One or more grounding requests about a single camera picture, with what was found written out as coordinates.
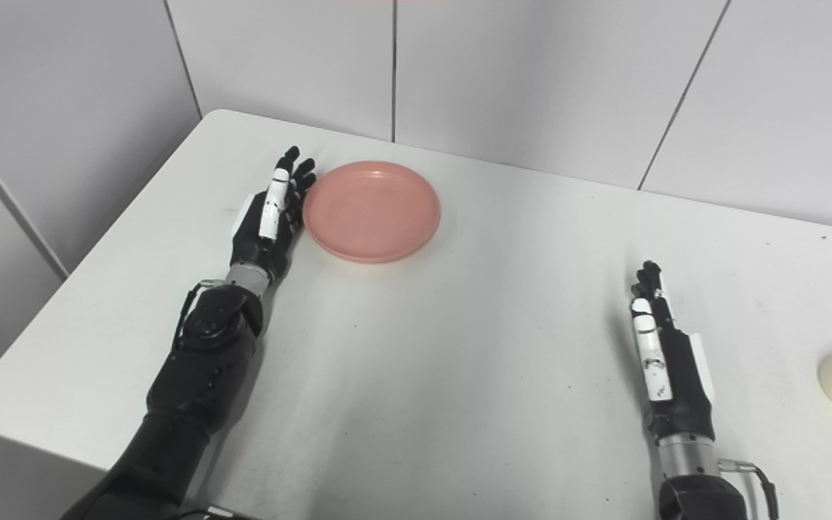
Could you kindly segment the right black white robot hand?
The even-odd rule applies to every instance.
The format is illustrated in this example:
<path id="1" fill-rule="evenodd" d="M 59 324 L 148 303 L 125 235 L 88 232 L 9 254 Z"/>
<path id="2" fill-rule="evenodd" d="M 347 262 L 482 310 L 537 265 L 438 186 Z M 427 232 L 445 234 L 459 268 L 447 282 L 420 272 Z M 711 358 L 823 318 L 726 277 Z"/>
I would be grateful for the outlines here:
<path id="1" fill-rule="evenodd" d="M 628 310 L 647 392 L 647 430 L 656 441 L 679 435 L 715 441 L 706 356 L 677 326 L 660 265 L 645 261 L 635 276 Z"/>

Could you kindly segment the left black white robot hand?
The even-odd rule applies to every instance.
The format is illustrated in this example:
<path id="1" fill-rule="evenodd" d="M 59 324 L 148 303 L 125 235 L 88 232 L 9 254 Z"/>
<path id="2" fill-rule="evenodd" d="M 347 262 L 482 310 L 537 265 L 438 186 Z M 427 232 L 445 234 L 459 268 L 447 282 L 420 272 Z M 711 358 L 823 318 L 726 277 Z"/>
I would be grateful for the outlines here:
<path id="1" fill-rule="evenodd" d="M 300 148 L 291 146 L 278 159 L 268 186 L 248 198 L 232 238 L 230 264 L 260 269 L 270 283 L 287 273 L 303 205 L 317 180 L 313 158 L 297 162 L 299 157 Z"/>

